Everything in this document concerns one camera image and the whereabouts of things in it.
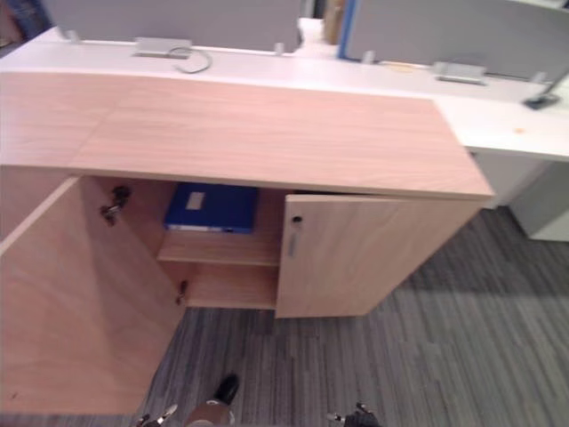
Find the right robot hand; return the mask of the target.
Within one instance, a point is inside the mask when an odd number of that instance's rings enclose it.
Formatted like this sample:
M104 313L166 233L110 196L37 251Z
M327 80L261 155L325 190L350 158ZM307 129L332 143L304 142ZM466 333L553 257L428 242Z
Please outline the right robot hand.
M357 402L351 414L328 413L326 419L343 427L381 427L376 415L363 402Z

